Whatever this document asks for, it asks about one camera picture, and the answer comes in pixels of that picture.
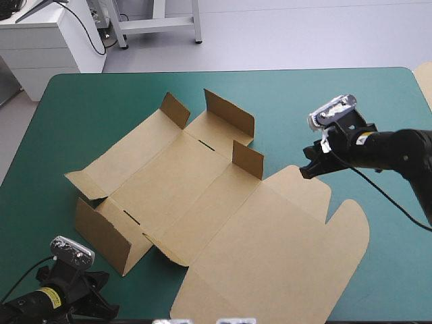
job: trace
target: drawer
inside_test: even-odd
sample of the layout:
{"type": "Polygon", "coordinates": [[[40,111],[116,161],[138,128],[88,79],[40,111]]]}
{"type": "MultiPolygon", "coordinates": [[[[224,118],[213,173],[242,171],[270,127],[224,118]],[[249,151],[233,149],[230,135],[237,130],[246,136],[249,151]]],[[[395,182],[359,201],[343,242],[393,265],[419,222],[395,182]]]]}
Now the drawer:
{"type": "Polygon", "coordinates": [[[0,49],[9,69],[76,68],[68,48],[62,49],[0,49]]]}
{"type": "Polygon", "coordinates": [[[68,47],[58,27],[0,29],[0,49],[68,47]]]}
{"type": "Polygon", "coordinates": [[[33,101],[39,101],[49,80],[58,74],[79,73],[76,67],[12,70],[18,82],[33,101]]]}

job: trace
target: white cabinet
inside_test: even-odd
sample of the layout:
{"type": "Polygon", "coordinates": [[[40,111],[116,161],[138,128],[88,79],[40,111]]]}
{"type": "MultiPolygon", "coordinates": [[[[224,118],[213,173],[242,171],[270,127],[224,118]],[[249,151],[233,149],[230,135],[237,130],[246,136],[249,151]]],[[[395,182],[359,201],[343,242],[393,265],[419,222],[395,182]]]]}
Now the white cabinet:
{"type": "MultiPolygon", "coordinates": [[[[63,73],[100,73],[106,55],[99,55],[79,21],[66,9],[53,3],[22,20],[36,0],[0,21],[0,56],[33,101],[39,101],[49,80],[63,73]]],[[[67,6],[82,20],[99,52],[103,44],[87,3],[70,0],[67,6]]]]}

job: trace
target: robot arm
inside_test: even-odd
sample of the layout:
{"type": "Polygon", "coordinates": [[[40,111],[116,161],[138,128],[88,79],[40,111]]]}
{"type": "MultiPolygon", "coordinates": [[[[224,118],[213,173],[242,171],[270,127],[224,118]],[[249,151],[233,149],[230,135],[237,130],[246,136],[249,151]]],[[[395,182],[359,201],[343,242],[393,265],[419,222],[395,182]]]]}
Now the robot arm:
{"type": "Polygon", "coordinates": [[[72,314],[114,319],[118,305],[108,304],[99,294],[109,274],[86,271],[95,253],[63,236],[51,242],[51,252],[56,261],[51,269],[38,270],[40,288],[0,304],[0,324],[68,324],[72,314]]]}
{"type": "Polygon", "coordinates": [[[330,101],[311,113],[308,122],[323,131],[323,138],[303,150],[310,160],[300,168],[305,179],[346,169],[337,157],[353,167],[394,170],[410,182],[432,225],[432,131],[378,132],[357,112],[352,95],[330,101]]]}

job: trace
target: green table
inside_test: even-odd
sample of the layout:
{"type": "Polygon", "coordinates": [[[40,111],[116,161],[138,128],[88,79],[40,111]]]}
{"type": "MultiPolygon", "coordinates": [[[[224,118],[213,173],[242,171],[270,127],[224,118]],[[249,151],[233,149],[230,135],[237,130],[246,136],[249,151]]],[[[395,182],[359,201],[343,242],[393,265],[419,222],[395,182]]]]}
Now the green table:
{"type": "MultiPolygon", "coordinates": [[[[104,153],[157,109],[167,91],[194,119],[205,108],[203,88],[255,116],[252,147],[266,156],[266,177],[289,164],[306,164],[302,149],[320,137],[309,130],[306,116],[340,94],[354,94],[359,111],[380,130],[432,128],[423,95],[403,68],[56,76],[0,187],[0,292],[49,254],[54,236],[86,244],[74,230],[78,191],[63,174],[104,153]]],[[[391,171],[366,173],[426,221],[408,182],[391,171]]],[[[330,319],[432,319],[432,235],[351,171],[321,179],[333,190],[329,215],[353,198],[371,226],[369,248],[330,319]]],[[[121,304],[120,318],[168,316],[186,273],[156,248],[125,278],[99,255],[92,269],[111,274],[103,294],[121,304]]],[[[14,296],[35,287],[30,276],[14,296]]]]}

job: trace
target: white table leg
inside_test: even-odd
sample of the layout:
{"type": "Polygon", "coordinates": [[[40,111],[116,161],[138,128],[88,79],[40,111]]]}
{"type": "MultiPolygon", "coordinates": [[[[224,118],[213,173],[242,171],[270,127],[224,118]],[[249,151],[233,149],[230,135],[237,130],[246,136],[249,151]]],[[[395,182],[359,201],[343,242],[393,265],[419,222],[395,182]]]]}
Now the white table leg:
{"type": "Polygon", "coordinates": [[[128,45],[126,44],[122,29],[119,25],[119,21],[121,21],[122,19],[120,18],[117,3],[115,2],[115,0],[106,0],[105,3],[107,4],[109,17],[111,18],[111,23],[113,24],[114,33],[117,37],[117,42],[119,43],[119,46],[121,48],[127,49],[128,45]]]}
{"type": "Polygon", "coordinates": [[[198,0],[192,0],[192,16],[194,17],[195,42],[197,44],[201,44],[203,42],[203,38],[201,36],[200,8],[198,5],[198,0]]]}

